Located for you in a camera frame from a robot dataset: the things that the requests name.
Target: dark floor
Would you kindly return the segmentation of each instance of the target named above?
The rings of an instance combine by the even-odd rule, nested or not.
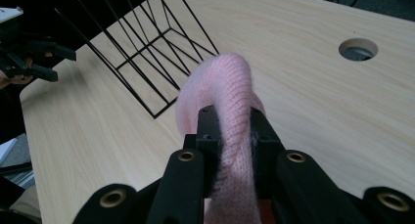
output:
[[[350,5],[354,0],[333,0],[335,3]],[[391,17],[415,22],[415,0],[357,0],[354,8],[375,12]],[[10,151],[2,165],[23,163],[30,160],[25,135],[19,137],[18,143]]]

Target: pink cloth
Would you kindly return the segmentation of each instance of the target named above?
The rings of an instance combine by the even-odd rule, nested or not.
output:
[[[205,223],[260,223],[250,115],[251,107],[264,110],[244,58],[224,54],[205,61],[192,73],[177,99],[176,122],[183,136],[196,133],[199,110],[209,105],[216,109],[224,143]]]

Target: wooden table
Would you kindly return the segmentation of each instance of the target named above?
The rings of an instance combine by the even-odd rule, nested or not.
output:
[[[414,22],[320,0],[187,1],[220,52],[249,61],[287,149],[310,154],[356,196],[388,186],[415,198]],[[350,38],[378,54],[343,58]],[[88,47],[77,55],[55,67],[59,82],[37,80],[21,96],[45,223],[70,223],[108,184],[140,190],[183,142],[174,106],[152,119]]]

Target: pink sock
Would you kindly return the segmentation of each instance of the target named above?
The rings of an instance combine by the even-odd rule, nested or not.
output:
[[[264,112],[253,91],[251,70],[239,55],[224,54],[202,63],[177,99],[180,133],[196,134],[198,113],[214,105],[223,149],[205,223],[260,223],[251,157],[251,107]]]

